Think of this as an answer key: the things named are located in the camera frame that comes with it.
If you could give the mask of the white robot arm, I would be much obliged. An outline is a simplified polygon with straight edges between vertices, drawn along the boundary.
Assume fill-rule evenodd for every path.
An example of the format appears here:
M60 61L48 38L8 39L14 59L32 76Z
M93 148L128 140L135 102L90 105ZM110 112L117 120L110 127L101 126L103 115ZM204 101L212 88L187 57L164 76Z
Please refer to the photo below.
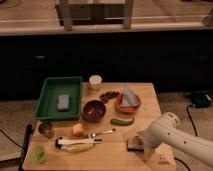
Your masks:
M179 118L166 112L142 131L144 151L155 150L165 143L213 168L213 141L205 140L178 129Z

